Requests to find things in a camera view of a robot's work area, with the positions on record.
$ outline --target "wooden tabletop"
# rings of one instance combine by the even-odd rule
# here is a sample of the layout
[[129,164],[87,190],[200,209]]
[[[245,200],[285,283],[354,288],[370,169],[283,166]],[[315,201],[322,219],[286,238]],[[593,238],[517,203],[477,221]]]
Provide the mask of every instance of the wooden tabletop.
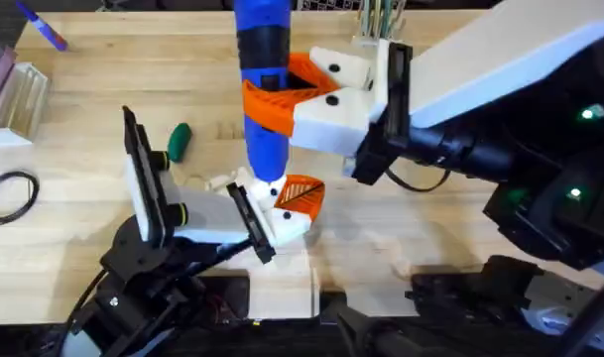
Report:
[[[480,13],[408,12],[403,39],[417,53]],[[69,41],[59,54],[28,26],[17,45],[53,81],[32,147],[0,150],[0,174],[36,173],[35,207],[0,227],[0,323],[63,321],[99,270],[116,228],[132,214],[124,181],[123,121],[129,105],[162,149],[180,122],[195,132],[176,181],[197,188],[204,179],[247,166],[240,78],[232,13],[44,14]],[[353,13],[295,13],[292,50],[348,50]],[[404,298],[410,274],[424,269],[475,270],[493,254],[535,261],[498,234],[482,213],[494,185],[453,175],[433,193],[402,190],[386,178],[364,186],[340,175],[341,159],[292,149],[288,172],[323,179],[318,222],[300,244],[261,266],[252,252],[227,267],[247,269],[251,314],[312,314],[311,286],[342,287],[350,304],[370,314],[413,314]],[[437,180],[438,170],[399,161],[413,184]],[[0,187],[0,207],[21,204],[25,183]],[[544,267],[597,287],[594,273],[559,264]]]

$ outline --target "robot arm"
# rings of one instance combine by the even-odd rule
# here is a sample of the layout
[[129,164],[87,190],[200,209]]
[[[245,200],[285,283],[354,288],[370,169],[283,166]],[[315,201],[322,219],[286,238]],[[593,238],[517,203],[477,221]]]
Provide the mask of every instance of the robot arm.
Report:
[[[309,60],[339,89],[289,91],[292,145],[343,156],[366,184],[398,157],[498,183],[485,214],[519,248],[604,261],[604,0],[505,1],[414,59],[380,40],[372,60]],[[269,108],[254,93],[245,110]]]

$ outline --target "bolt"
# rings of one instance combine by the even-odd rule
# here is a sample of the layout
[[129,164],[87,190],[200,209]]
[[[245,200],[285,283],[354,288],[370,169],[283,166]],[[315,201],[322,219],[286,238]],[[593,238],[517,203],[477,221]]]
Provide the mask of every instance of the bolt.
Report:
[[325,97],[325,102],[330,106],[339,105],[339,98],[336,95],[328,95]]

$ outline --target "orange 3d-printed part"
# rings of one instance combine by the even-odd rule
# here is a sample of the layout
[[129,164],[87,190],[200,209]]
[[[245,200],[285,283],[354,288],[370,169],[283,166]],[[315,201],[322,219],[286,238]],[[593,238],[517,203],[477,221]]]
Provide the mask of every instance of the orange 3d-printed part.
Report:
[[308,54],[291,54],[289,72],[315,86],[310,89],[267,91],[245,80],[242,83],[244,113],[263,127],[293,135],[293,111],[298,103],[335,91],[339,86],[317,68]]
[[325,184],[321,180],[304,175],[287,175],[275,207],[305,213],[314,221],[321,210],[324,195]]

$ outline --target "wire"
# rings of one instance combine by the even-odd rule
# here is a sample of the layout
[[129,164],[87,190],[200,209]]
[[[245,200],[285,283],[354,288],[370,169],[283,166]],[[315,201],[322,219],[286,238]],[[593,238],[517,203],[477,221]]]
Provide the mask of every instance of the wire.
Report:
[[516,138],[515,135],[513,135],[513,133],[511,132],[511,129],[509,129],[509,126],[507,125],[507,123],[505,121],[501,121],[501,125],[502,125],[502,129],[503,129],[505,135],[507,137],[509,137],[509,140],[514,142],[515,145],[518,146],[518,148],[522,149],[522,151],[535,157],[536,159],[542,160],[545,164],[553,165],[553,166],[557,167],[558,169],[561,169],[563,167],[563,165],[560,164],[559,162],[549,158],[548,156],[546,156],[534,149],[531,149],[528,145],[526,145],[525,143],[518,140],[518,138]]
[[[33,207],[33,205],[35,204],[35,201],[37,201],[37,195],[40,192],[40,183],[37,180],[37,178],[33,175],[30,175],[30,174],[27,174],[27,173],[24,173],[21,171],[13,171],[13,172],[9,172],[6,174],[2,174],[0,176],[0,183],[2,183],[3,181],[5,181],[7,179],[11,179],[11,178],[23,178],[23,179],[27,179],[29,181],[29,198],[28,198],[28,202],[26,202],[26,204],[24,204],[22,207],[20,207],[20,209],[18,209],[17,211],[15,211],[9,215],[6,215],[6,216],[0,216],[0,226],[3,224],[13,222],[13,221],[19,219],[24,214],[26,214],[26,212],[28,212],[29,209],[31,209],[31,207]],[[32,193],[31,193],[30,183],[33,185]]]
[[90,285],[88,285],[87,288],[85,288],[85,292],[83,292],[83,294],[81,294],[81,296],[79,297],[79,300],[76,302],[76,304],[72,308],[70,315],[67,317],[67,320],[65,321],[65,324],[63,325],[63,331],[61,332],[61,336],[57,342],[57,348],[55,349],[55,354],[53,356],[55,356],[55,357],[61,356],[61,352],[63,351],[63,344],[65,343],[65,338],[67,337],[67,333],[70,331],[70,328],[72,327],[72,321],[74,320],[74,315],[81,309],[81,307],[87,300],[87,297],[90,296],[90,293],[92,293],[94,288],[96,288],[96,286],[99,284],[101,279],[103,279],[103,277],[105,277],[106,273],[107,272],[105,271],[105,269],[101,269],[99,274],[97,274],[96,277],[94,277],[94,279],[92,280],[92,282],[90,282]]
[[406,190],[409,190],[412,192],[418,192],[418,193],[432,192],[433,190],[439,188],[443,183],[445,183],[447,181],[447,179],[449,179],[450,174],[451,174],[450,170],[445,170],[444,174],[442,174],[442,178],[440,178],[440,180],[438,181],[437,184],[435,184],[429,188],[418,188],[418,187],[414,187],[414,186],[410,185],[409,183],[400,179],[396,174],[394,174],[392,172],[392,170],[390,170],[390,169],[385,170],[385,175],[387,175],[388,178],[390,178],[395,184],[399,185],[400,187],[402,187]]

